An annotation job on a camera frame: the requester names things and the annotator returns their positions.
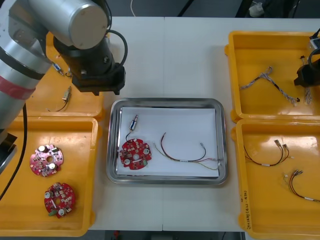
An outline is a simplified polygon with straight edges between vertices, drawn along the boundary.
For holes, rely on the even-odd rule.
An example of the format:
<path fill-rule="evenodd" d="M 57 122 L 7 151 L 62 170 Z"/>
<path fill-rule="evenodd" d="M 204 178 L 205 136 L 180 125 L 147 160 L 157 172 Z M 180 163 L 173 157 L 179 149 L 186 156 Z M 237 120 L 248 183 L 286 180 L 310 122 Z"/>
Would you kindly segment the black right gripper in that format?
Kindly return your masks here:
<path fill-rule="evenodd" d="M 320 64 L 305 64 L 297 71 L 297 78 L 293 81 L 295 86 L 304 88 L 320 85 Z"/>

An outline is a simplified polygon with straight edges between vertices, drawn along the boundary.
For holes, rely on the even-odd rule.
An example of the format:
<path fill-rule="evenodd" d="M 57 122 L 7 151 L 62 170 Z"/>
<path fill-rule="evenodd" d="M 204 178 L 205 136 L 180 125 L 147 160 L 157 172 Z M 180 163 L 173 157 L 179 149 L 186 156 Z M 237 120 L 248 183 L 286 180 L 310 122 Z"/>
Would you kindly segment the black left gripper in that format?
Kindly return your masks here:
<path fill-rule="evenodd" d="M 119 95 L 125 86 L 125 68 L 118 63 L 116 66 L 118 69 L 98 76 L 82 74 L 77 77 L 74 74 L 71 82 L 81 93 L 93 93 L 98 96 L 102 92 L 113 92 Z"/>

